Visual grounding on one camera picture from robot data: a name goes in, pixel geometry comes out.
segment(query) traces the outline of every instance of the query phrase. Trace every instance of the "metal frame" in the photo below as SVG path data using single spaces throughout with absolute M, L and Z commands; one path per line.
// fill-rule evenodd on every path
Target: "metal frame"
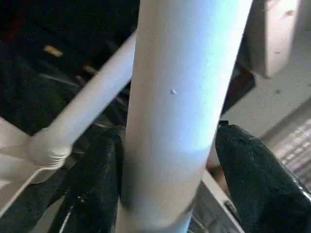
M 251 2 L 141 1 L 117 233 L 187 231 Z M 30 182 L 63 165 L 75 140 L 129 82 L 135 40 L 50 127 L 16 144 L 28 173 L 8 189 L 0 215 Z M 14 164 L 17 154 L 9 157 Z

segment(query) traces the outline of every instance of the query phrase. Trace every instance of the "white pole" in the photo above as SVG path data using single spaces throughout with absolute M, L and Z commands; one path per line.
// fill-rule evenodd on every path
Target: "white pole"
M 131 35 L 91 81 L 57 116 L 33 136 L 28 155 L 44 166 L 59 166 L 73 143 L 132 78 L 136 33 Z
M 133 34 L 48 127 L 55 145 L 72 145 L 130 82 L 135 43 Z
M 186 233 L 251 0 L 142 0 L 117 233 Z

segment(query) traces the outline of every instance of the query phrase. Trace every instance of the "wall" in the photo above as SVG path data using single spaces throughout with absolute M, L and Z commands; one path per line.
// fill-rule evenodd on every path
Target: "wall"
M 311 1 L 301 0 L 299 17 L 296 24 L 296 35 L 300 36 L 304 31 L 311 31 Z

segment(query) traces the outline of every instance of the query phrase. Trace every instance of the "white tube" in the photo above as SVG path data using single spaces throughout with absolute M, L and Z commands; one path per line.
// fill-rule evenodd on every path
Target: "white tube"
M 131 80 L 136 33 L 131 35 L 94 78 L 48 127 L 50 146 L 71 146 Z
M 117 233 L 187 232 L 251 2 L 140 1 Z
M 73 143 L 131 80 L 136 33 L 131 35 L 52 124 L 31 137 L 30 160 L 41 166 L 60 167 Z M 39 182 L 51 176 L 48 172 Z

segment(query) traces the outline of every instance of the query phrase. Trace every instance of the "small white speck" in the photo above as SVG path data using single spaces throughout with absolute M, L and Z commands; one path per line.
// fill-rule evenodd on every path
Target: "small white speck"
M 172 95 L 176 95 L 177 92 L 176 92 L 174 89 L 171 89 L 171 94 L 172 94 Z

